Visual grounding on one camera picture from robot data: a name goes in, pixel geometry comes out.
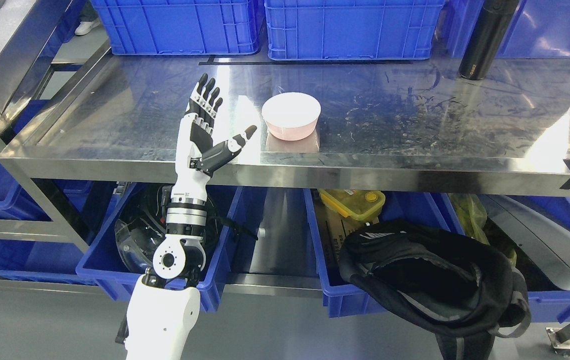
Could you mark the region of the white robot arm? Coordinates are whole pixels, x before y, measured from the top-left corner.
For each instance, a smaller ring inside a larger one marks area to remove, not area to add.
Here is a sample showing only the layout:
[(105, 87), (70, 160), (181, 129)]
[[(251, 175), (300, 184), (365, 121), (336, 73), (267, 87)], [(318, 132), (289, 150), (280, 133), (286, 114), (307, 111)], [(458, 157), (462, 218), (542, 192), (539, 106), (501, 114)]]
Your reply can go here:
[(206, 198), (144, 191), (117, 223), (123, 254), (143, 273), (119, 333), (128, 360), (179, 360), (200, 314)]

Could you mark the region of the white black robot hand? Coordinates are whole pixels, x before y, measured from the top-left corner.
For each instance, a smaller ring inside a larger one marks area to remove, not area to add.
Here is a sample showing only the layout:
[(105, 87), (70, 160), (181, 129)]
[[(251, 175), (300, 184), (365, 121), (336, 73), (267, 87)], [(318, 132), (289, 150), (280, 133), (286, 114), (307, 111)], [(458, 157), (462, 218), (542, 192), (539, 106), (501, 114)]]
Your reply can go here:
[(178, 201), (203, 202), (206, 186), (215, 171), (236, 158), (255, 134), (257, 126), (214, 145), (212, 133), (223, 98), (214, 77), (200, 76), (180, 119), (174, 168), (177, 180), (171, 198)]

